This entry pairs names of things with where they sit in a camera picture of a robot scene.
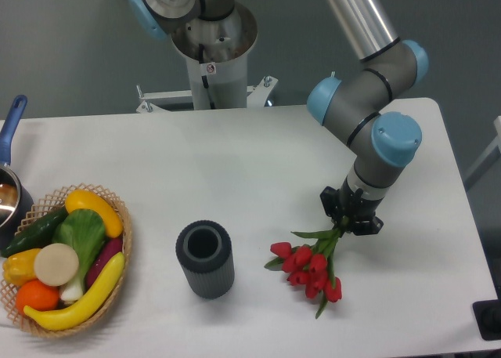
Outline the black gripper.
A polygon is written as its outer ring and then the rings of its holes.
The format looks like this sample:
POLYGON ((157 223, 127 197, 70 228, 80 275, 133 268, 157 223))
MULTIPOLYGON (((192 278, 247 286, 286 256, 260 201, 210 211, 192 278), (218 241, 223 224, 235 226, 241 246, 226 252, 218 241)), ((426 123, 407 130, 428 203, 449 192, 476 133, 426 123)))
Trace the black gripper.
POLYGON ((347 233, 376 235, 384 226, 384 222, 376 217, 377 207, 383 198, 370 200, 363 193, 353 191, 347 180, 339 190, 326 186, 319 196, 326 216, 334 225, 338 224, 341 211, 353 221, 348 224, 347 233))

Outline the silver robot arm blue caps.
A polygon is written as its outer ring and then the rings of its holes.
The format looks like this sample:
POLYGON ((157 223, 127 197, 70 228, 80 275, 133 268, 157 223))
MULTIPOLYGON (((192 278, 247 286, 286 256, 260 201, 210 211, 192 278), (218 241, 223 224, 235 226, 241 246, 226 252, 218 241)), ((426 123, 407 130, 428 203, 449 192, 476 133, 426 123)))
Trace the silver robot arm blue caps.
MULTIPOLYGON (((378 0, 327 0, 363 69, 350 81, 323 79, 307 109, 355 154, 338 189, 320 195, 337 227, 357 236, 382 228, 376 210, 422 140, 409 116, 385 107, 427 73, 416 42, 399 38, 378 0)), ((153 38, 170 38, 183 55, 198 110, 248 107, 247 55, 257 38, 253 14, 236 0, 128 0, 153 38)))

